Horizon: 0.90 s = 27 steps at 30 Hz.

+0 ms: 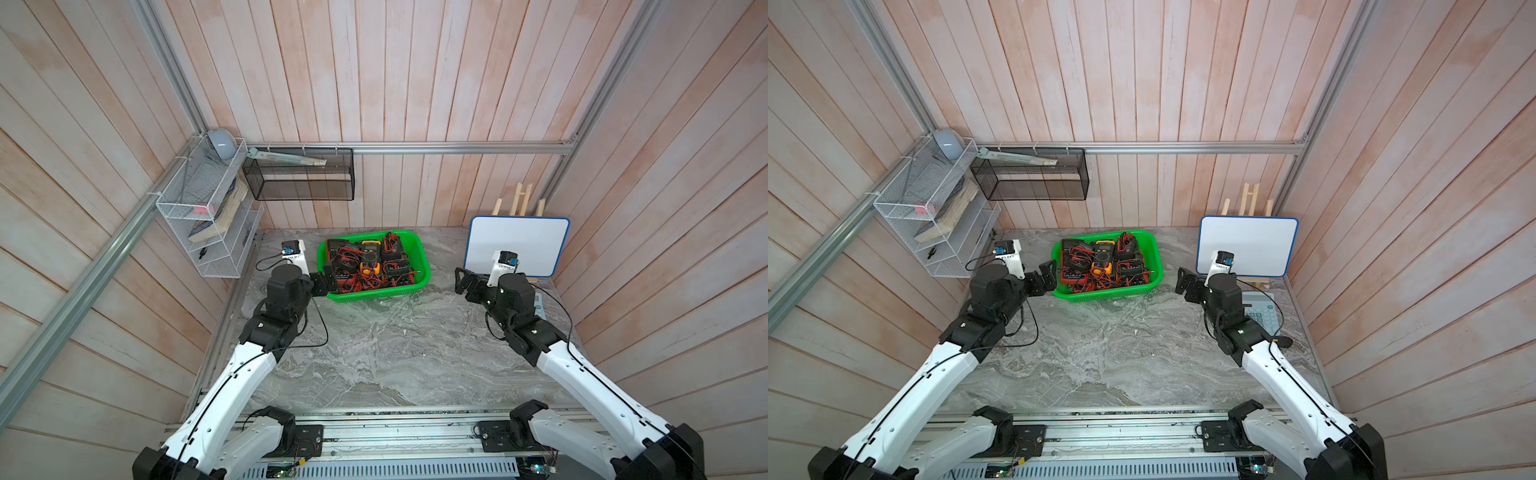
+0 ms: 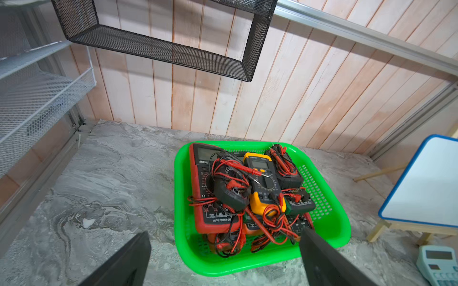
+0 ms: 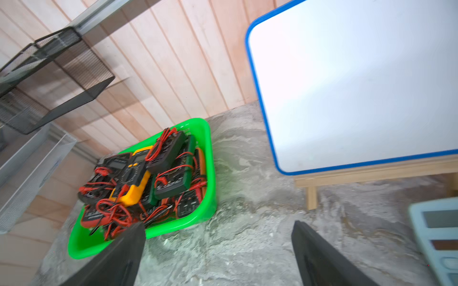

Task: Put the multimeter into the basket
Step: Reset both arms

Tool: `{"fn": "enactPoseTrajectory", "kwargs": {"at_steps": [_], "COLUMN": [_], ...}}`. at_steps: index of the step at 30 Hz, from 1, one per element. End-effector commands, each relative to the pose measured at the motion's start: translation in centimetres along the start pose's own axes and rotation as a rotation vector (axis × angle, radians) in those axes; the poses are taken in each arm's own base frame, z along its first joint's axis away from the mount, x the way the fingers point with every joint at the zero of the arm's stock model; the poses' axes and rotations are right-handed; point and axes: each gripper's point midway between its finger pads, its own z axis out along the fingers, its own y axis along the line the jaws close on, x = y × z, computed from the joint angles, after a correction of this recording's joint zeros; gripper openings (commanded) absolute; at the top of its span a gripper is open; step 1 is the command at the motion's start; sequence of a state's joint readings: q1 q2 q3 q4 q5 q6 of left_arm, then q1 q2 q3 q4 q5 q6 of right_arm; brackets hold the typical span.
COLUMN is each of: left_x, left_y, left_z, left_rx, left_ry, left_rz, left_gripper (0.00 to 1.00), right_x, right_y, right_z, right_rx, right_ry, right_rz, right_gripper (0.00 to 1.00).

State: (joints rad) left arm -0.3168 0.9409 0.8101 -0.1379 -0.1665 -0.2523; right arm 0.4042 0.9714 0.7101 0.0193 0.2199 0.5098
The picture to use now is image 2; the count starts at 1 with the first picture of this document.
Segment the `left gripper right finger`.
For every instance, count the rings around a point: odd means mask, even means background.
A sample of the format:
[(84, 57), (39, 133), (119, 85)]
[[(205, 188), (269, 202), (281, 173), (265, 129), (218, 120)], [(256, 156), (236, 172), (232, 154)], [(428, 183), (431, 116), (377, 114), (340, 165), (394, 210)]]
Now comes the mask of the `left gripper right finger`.
[(311, 286), (374, 286), (375, 283), (311, 229), (299, 242), (307, 280)]

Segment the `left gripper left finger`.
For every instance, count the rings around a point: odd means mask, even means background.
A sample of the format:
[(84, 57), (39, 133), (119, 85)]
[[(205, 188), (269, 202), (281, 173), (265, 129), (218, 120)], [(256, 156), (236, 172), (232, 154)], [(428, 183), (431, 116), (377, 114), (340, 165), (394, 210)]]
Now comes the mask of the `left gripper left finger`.
[(150, 255), (149, 233), (138, 233), (80, 285), (141, 286), (144, 284)]

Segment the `yellow multimeter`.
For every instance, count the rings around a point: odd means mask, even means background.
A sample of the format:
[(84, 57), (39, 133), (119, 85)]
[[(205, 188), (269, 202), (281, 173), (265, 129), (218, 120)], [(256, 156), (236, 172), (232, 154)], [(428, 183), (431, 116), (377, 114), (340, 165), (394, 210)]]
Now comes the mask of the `yellow multimeter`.
[(252, 175), (252, 194), (250, 208), (256, 215), (262, 215), (268, 205), (279, 206), (286, 212), (286, 202), (281, 197), (281, 189), (276, 176), (276, 167), (270, 156), (258, 153), (246, 153), (243, 158), (245, 166), (259, 171), (261, 175)]

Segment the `large red multimeter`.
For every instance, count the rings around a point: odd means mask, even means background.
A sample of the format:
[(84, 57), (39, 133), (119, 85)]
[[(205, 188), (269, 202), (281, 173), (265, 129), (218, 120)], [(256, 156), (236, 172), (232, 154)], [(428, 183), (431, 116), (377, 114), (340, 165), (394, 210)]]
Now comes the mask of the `large red multimeter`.
[(231, 214), (214, 196), (214, 179), (211, 167), (222, 148), (202, 143), (190, 145), (190, 170), (192, 179), (191, 205), (194, 207), (195, 227), (200, 234), (220, 234), (237, 231), (242, 219)]

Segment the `small black multimeter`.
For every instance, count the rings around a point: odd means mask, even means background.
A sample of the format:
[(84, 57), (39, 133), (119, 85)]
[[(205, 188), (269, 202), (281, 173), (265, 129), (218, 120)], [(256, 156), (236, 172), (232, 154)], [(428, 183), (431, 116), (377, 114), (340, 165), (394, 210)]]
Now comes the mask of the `small black multimeter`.
[(237, 187), (221, 178), (216, 178), (213, 193), (215, 197), (231, 207), (236, 212), (244, 210), (249, 205), (249, 198), (242, 194)]

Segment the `black multimeter with red leads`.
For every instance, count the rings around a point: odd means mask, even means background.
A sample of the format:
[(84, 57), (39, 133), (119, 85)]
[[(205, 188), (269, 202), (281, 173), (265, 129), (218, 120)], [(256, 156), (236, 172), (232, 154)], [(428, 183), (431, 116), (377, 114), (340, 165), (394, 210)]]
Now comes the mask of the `black multimeter with red leads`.
[(280, 144), (273, 144), (265, 152), (265, 155), (272, 159), (281, 189), (297, 189), (302, 187), (304, 179), (287, 153), (286, 147)]

